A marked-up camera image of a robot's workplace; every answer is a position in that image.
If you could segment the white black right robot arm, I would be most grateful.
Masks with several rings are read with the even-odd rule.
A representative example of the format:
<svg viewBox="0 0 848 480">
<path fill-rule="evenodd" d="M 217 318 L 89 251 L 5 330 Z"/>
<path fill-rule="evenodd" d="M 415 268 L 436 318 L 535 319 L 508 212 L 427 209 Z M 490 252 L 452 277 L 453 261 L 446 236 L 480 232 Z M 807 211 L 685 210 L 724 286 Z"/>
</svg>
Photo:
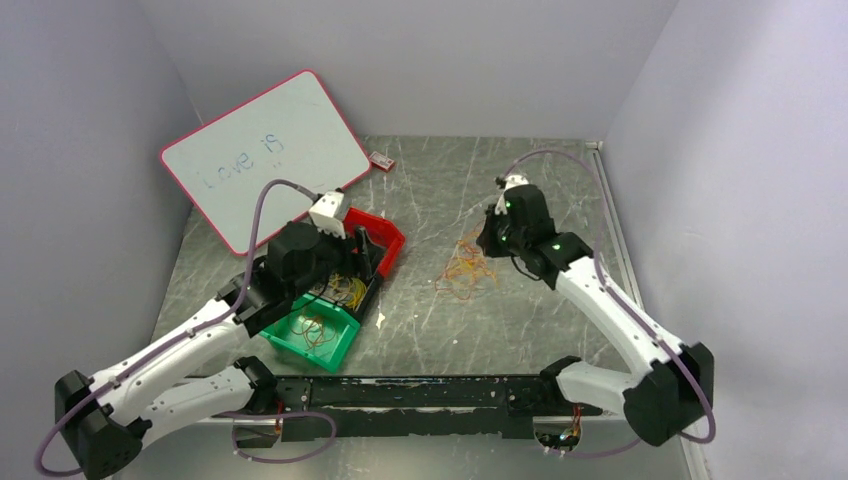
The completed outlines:
<svg viewBox="0 0 848 480">
<path fill-rule="evenodd" d="M 578 235 L 559 232 L 542 191 L 521 175 L 500 177 L 501 194 L 487 207 L 476 243 L 489 258 L 514 268 L 575 305 L 607 338 L 627 370 L 596 367 L 577 357 L 551 365 L 539 391 L 550 413 L 571 406 L 621 415 L 646 444 L 660 446 L 707 421 L 715 436 L 714 356 L 702 343 L 688 345 L 652 320 L 610 277 L 600 257 Z"/>
</svg>

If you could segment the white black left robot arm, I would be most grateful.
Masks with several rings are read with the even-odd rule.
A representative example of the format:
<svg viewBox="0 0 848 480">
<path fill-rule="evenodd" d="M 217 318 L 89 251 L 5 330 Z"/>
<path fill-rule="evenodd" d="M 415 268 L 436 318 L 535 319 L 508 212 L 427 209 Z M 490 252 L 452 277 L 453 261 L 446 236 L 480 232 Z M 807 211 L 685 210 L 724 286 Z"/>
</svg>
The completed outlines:
<svg viewBox="0 0 848 480">
<path fill-rule="evenodd" d="M 276 382 L 254 357 L 180 385 L 211 357 L 252 339 L 306 306 L 306 294 L 334 275 L 369 283 L 382 275 L 383 245 L 364 226 L 291 222 L 191 318 L 138 353 L 91 375 L 73 370 L 55 384 L 56 433 L 77 473 L 104 479 L 154 441 L 200 419 L 246 410 L 261 416 Z"/>
</svg>

